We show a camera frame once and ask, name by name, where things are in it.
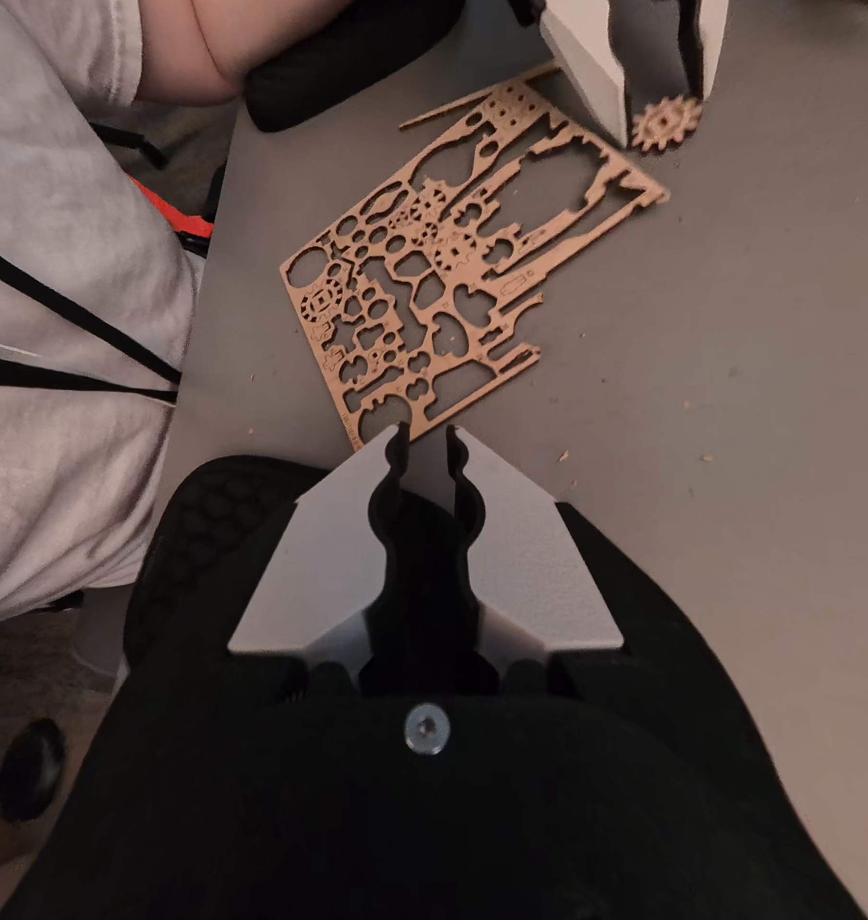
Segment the wooden gear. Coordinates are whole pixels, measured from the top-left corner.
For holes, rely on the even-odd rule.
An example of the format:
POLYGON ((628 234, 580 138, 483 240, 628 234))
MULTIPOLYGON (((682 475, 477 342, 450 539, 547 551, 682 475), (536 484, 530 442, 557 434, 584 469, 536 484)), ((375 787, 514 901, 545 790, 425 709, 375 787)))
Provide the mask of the wooden gear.
POLYGON ((630 146, 647 154, 663 153, 669 146, 680 145, 697 129, 702 112, 702 103, 697 98, 684 95, 649 103, 633 117, 630 146))

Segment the black round caster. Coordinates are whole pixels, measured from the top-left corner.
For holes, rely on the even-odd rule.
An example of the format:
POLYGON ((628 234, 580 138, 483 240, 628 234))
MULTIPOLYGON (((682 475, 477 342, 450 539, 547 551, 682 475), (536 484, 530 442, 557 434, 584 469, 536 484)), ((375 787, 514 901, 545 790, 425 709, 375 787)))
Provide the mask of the black round caster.
POLYGON ((64 732, 50 718, 31 722, 0 764, 0 815, 13 823, 40 818, 60 789, 67 762, 64 732))

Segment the laser-cut wooden parts sheet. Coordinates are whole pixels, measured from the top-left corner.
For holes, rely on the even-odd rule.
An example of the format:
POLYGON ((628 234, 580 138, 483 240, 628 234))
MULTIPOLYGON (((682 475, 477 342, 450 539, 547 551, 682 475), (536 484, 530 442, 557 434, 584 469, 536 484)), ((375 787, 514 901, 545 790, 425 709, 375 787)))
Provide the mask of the laser-cut wooden parts sheet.
POLYGON ((543 283, 670 191, 529 83, 505 84, 281 264, 330 397, 358 451, 367 419, 407 412, 409 437, 541 359, 517 340, 543 283), (588 160, 578 203, 527 230, 488 230, 527 162, 588 160))

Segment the person's left forearm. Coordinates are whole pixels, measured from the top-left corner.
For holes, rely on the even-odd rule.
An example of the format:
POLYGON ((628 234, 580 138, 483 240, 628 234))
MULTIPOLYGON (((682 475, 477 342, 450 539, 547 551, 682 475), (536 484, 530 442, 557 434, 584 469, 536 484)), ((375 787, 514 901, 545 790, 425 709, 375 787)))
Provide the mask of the person's left forearm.
POLYGON ((249 73, 316 34, 349 1, 140 1, 141 101, 217 106, 249 73))

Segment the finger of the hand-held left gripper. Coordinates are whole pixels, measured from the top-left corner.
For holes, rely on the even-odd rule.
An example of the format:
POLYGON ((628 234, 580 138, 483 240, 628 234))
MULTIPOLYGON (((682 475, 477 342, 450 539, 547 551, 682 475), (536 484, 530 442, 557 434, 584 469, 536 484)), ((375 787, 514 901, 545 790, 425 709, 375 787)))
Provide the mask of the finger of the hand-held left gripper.
POLYGON ((674 1, 546 1, 543 40, 599 130, 620 147, 634 108, 686 92, 674 1))
POLYGON ((694 98, 707 100, 725 37, 729 1, 681 1, 681 63, 694 98))

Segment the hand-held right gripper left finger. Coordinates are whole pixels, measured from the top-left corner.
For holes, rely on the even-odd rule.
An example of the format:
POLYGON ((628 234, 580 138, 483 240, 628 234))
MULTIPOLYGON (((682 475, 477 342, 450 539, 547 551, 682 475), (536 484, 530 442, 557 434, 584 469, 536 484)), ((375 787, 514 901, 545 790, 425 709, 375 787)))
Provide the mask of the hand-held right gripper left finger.
POLYGON ((399 500, 409 443, 408 424, 391 425, 297 499, 229 652, 365 667, 368 614, 394 565, 381 505, 399 500))

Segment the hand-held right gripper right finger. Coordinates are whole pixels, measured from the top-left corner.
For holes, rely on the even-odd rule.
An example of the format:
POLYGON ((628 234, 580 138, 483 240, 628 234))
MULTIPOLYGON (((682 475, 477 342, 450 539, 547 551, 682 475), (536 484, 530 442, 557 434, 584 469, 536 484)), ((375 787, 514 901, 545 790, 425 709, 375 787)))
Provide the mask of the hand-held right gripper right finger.
POLYGON ((459 566, 478 610, 475 650, 498 674, 624 636, 555 499, 459 426, 447 430, 459 566))

